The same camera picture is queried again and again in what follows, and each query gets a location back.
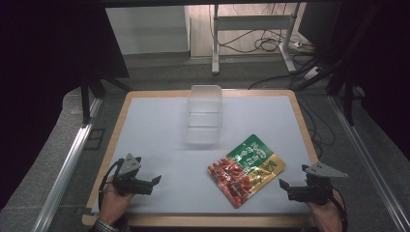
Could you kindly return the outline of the dark curtain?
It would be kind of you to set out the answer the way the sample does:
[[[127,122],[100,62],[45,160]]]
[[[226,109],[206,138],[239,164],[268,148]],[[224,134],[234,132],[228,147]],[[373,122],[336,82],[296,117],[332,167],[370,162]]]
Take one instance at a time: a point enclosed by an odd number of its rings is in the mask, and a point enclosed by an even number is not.
[[[103,0],[0,0],[0,210],[36,160],[67,93],[128,70]]]
[[[346,61],[328,91],[362,88],[363,108],[410,160],[410,0],[308,2],[299,32],[327,63]]]

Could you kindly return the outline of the person's right hand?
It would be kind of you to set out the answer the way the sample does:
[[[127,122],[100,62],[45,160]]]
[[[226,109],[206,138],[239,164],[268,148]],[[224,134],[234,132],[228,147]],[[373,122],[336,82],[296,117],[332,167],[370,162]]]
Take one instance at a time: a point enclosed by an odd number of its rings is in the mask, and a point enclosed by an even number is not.
[[[333,198],[337,201],[336,204],[332,201],[327,202],[325,205],[307,203],[313,221],[320,232],[345,232],[344,201],[336,189],[333,189]]]

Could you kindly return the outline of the white power strip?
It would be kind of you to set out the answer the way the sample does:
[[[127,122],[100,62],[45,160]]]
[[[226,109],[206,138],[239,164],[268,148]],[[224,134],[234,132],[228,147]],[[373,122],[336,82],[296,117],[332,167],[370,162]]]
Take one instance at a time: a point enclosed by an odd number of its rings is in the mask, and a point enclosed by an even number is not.
[[[305,80],[309,80],[315,76],[317,76],[319,73],[321,72],[321,69],[319,67],[313,67],[310,71],[308,71],[305,75],[304,75],[304,79]]]

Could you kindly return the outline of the person's left hand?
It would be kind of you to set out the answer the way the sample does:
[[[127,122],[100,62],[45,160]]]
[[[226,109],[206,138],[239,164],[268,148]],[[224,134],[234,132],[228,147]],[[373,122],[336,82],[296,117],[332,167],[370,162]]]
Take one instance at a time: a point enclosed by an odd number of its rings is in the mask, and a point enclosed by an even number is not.
[[[108,179],[102,193],[100,219],[109,226],[113,226],[129,208],[133,194],[121,195],[112,185],[112,177]]]

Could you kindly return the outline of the white metal desk frame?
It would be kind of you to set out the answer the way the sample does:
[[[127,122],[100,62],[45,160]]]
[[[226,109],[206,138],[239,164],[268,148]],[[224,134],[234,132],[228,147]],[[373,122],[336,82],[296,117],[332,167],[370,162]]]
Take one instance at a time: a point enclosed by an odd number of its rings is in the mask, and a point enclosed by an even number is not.
[[[286,34],[278,43],[278,49],[288,71],[295,73],[296,68],[289,56],[288,46],[299,9],[300,3],[297,3],[292,14],[219,16],[219,5],[215,5],[213,16],[212,74],[220,73],[219,31],[238,30],[284,30]]]

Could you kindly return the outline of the black metal stand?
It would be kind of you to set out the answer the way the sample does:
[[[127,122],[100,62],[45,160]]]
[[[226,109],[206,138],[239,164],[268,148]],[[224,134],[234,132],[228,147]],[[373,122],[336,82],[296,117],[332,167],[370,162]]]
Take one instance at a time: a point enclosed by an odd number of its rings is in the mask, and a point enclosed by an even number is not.
[[[332,78],[326,87],[326,93],[335,96],[341,88],[344,88],[343,114],[350,126],[354,125],[352,118],[354,88],[352,68],[355,64],[355,54],[379,7],[380,4],[376,0],[364,0],[364,4],[356,14],[355,20],[342,33],[341,38],[322,52],[322,55],[336,54],[337,58],[334,63],[317,76],[292,88],[293,91],[302,91],[319,80],[331,76]]]
[[[91,122],[91,108],[89,101],[89,92],[97,98],[101,99],[105,96],[105,89],[102,81],[105,80],[110,84],[117,86],[125,92],[130,92],[132,88],[125,83],[117,80],[114,77],[103,75],[102,77],[83,76],[81,79],[81,106],[82,106],[82,127],[85,128]]]

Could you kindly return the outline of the white cabinet panel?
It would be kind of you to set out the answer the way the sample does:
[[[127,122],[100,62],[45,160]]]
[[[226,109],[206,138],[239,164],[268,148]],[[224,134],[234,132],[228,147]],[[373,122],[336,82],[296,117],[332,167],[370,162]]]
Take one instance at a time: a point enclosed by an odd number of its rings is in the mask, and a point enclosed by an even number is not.
[[[184,6],[106,9],[123,54],[188,52],[190,19]]]

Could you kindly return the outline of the clear plastic container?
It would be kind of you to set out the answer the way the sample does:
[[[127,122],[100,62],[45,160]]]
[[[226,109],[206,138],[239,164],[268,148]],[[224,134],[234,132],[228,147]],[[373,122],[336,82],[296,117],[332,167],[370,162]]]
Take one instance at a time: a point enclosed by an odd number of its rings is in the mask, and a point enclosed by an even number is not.
[[[187,141],[216,144],[222,128],[222,90],[218,85],[192,85],[187,97]]]

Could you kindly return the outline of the green red snack packet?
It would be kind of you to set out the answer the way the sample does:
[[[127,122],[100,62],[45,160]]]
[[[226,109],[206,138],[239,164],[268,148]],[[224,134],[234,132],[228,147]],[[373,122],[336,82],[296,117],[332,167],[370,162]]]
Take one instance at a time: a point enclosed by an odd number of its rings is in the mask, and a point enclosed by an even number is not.
[[[223,159],[208,166],[208,173],[234,208],[280,174],[286,164],[258,136],[250,135]]]

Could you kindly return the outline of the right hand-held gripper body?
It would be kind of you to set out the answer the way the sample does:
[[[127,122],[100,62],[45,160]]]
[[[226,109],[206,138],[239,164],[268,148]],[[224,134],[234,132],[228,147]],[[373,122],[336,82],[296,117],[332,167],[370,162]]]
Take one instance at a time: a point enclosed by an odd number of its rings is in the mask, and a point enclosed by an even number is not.
[[[333,196],[332,178],[348,178],[346,173],[320,161],[311,166],[303,164],[302,169],[307,173],[307,193],[303,201],[318,205],[325,205]]]

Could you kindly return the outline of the aluminium rail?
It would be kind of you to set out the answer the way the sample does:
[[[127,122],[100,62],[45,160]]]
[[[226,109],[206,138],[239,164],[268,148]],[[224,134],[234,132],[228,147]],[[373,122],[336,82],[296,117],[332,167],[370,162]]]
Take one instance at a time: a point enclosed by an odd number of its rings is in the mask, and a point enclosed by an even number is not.
[[[335,109],[338,119],[341,121],[342,126],[346,130],[348,137],[351,139],[353,147],[355,148],[367,175],[375,186],[378,195],[391,216],[395,227],[399,232],[410,232],[410,220],[407,218],[401,204],[398,202],[394,193],[383,178],[356,128],[352,126],[344,116],[342,104],[337,97],[330,97],[330,102]]]
[[[65,190],[70,182],[70,179],[75,170],[81,152],[84,148],[86,140],[95,122],[102,100],[94,99],[89,110],[91,111],[91,119],[87,124],[82,126],[75,136],[72,147],[70,148],[58,176],[49,192],[49,195],[44,202],[44,205],[39,213],[38,218],[31,232],[47,232],[52,220],[56,214],[58,206],[64,195]]]

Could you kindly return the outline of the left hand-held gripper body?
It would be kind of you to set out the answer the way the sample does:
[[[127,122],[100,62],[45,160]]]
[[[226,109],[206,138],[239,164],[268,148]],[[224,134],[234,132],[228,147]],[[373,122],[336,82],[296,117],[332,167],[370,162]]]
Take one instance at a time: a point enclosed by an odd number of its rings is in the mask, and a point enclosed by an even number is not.
[[[114,173],[112,184],[121,195],[134,193],[136,188],[144,187],[135,178],[139,168],[140,163],[132,154],[127,154],[124,159],[119,159],[119,167]]]

